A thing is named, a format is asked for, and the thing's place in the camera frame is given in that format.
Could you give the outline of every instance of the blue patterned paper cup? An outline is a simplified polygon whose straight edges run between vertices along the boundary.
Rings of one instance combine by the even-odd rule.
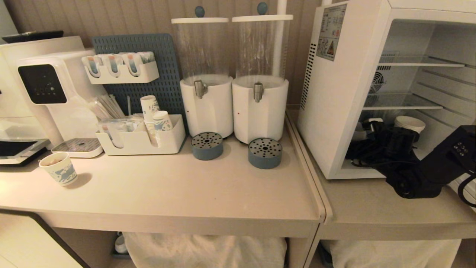
[[[40,161],[40,167],[61,186],[70,185],[78,179],[78,174],[66,152],[48,155]]]

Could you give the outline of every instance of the warning label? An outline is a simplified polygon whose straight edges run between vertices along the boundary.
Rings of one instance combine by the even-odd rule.
[[[347,4],[324,9],[316,55],[334,61]]]

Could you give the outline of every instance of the paneled wall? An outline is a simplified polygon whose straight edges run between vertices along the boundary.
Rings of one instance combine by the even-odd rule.
[[[255,15],[263,0],[5,0],[19,32],[64,30],[80,35],[85,46],[91,37],[113,34],[172,33],[170,19],[194,17],[201,5],[206,17]],[[276,14],[277,0],[266,0],[269,14]],[[314,12],[321,0],[288,0],[290,25],[286,78],[289,104],[301,98]]]

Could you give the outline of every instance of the fridge shelf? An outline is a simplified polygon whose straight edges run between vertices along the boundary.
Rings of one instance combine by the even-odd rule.
[[[411,93],[369,94],[363,111],[368,110],[435,110],[443,106]]]
[[[450,63],[427,56],[423,57],[380,57],[379,66],[432,66],[432,67],[464,67],[464,64]]]

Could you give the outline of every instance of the pegboard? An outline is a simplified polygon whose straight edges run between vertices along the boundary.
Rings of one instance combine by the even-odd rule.
[[[96,36],[92,38],[96,54],[119,52],[154,52],[160,77],[149,83],[105,84],[109,94],[116,96],[124,114],[127,114],[127,96],[133,113],[141,113],[140,98],[154,95],[160,109],[169,114],[181,114],[187,122],[180,91],[180,75],[172,36],[168,33]]]

